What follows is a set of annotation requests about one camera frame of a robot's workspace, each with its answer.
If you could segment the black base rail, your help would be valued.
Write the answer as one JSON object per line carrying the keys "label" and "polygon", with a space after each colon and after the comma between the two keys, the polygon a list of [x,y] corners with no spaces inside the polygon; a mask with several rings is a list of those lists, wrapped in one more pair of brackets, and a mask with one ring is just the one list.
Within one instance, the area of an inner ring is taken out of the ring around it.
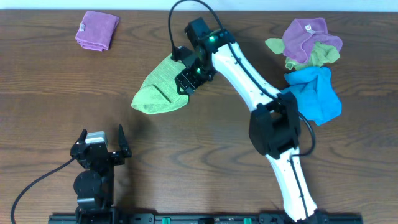
{"label": "black base rail", "polygon": [[258,215],[154,215],[151,213],[135,213],[119,215],[51,215],[49,224],[76,223],[118,223],[118,224],[288,224],[294,221],[281,213],[260,213]]}

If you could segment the crumpled purple cloth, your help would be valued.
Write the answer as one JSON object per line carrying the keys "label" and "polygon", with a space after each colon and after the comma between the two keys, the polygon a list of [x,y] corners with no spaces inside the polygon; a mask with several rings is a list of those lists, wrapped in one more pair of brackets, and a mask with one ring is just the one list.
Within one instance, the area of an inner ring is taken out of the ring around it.
{"label": "crumpled purple cloth", "polygon": [[324,18],[294,19],[282,36],[283,55],[298,63],[307,63],[316,42],[332,45],[338,51],[343,41],[328,33]]}

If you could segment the folded purple cloth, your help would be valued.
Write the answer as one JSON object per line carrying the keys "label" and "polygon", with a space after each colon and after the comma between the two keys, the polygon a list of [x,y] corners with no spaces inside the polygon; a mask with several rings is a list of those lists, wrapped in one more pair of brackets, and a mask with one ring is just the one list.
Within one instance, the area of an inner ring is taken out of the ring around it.
{"label": "folded purple cloth", "polygon": [[119,17],[103,12],[87,11],[83,16],[75,40],[84,49],[108,50]]}

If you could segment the crumpled olive green cloth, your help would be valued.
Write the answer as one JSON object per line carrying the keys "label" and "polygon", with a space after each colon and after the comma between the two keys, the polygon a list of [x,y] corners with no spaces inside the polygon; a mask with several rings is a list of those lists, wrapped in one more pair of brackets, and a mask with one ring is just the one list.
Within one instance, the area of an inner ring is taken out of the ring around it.
{"label": "crumpled olive green cloth", "polygon": [[[282,39],[270,38],[265,41],[265,44],[275,53],[282,54],[285,45]],[[316,42],[313,50],[309,56],[307,63],[299,63],[294,59],[286,57],[285,67],[288,70],[301,70],[307,67],[322,67],[326,63],[334,63],[340,58],[340,53],[336,47],[332,45]]]}

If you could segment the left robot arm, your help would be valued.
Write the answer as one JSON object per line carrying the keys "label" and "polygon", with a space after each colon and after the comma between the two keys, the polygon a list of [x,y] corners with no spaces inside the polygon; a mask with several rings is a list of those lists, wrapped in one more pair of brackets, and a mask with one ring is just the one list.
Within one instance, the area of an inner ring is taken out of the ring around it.
{"label": "left robot arm", "polygon": [[118,128],[119,150],[109,152],[105,132],[83,130],[70,150],[70,155],[85,170],[75,179],[77,223],[122,223],[123,216],[113,207],[114,167],[125,164],[132,156],[124,130]]}

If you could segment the green microfiber cloth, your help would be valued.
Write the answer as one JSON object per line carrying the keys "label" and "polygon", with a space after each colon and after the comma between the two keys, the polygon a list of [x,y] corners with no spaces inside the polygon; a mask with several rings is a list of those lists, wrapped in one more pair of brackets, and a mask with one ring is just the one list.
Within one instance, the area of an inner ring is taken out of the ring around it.
{"label": "green microfiber cloth", "polygon": [[185,69],[182,62],[171,59],[172,54],[161,61],[148,74],[132,99],[131,107],[145,114],[160,114],[178,110],[188,101],[188,95],[177,92],[175,77]]}

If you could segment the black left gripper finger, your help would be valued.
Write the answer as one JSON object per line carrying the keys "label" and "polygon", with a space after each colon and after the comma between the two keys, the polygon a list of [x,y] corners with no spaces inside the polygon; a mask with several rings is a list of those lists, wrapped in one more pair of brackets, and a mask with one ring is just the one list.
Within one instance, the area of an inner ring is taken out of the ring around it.
{"label": "black left gripper finger", "polygon": [[118,144],[119,144],[119,148],[122,152],[129,152],[129,145],[126,140],[124,130],[123,130],[123,127],[121,124],[119,125],[119,128],[118,128]]}
{"label": "black left gripper finger", "polygon": [[77,139],[77,144],[84,144],[85,143],[85,139],[86,139],[86,135],[87,135],[87,130],[83,129],[83,131],[81,132],[79,138]]}

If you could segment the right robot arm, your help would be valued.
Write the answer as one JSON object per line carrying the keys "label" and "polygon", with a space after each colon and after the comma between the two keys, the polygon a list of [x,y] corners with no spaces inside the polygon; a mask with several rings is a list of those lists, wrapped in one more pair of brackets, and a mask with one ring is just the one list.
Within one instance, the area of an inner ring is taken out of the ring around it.
{"label": "right robot arm", "polygon": [[317,205],[311,198],[300,165],[299,136],[303,116],[292,93],[270,85],[243,55],[226,29],[212,31],[202,18],[184,30],[192,50],[174,47],[172,59],[185,69],[175,78],[180,95],[192,95],[215,73],[222,74],[239,93],[251,113],[249,138],[271,164],[284,201],[284,211],[296,223],[314,221]]}

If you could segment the blue microfiber cloth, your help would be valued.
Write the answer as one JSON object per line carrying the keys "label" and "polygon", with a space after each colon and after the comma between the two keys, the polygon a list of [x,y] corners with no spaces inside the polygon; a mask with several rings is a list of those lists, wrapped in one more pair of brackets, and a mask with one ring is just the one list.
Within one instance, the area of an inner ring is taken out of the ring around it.
{"label": "blue microfiber cloth", "polygon": [[284,75],[297,99],[298,110],[307,120],[321,126],[341,114],[342,104],[331,85],[331,70],[327,67],[307,67]]}

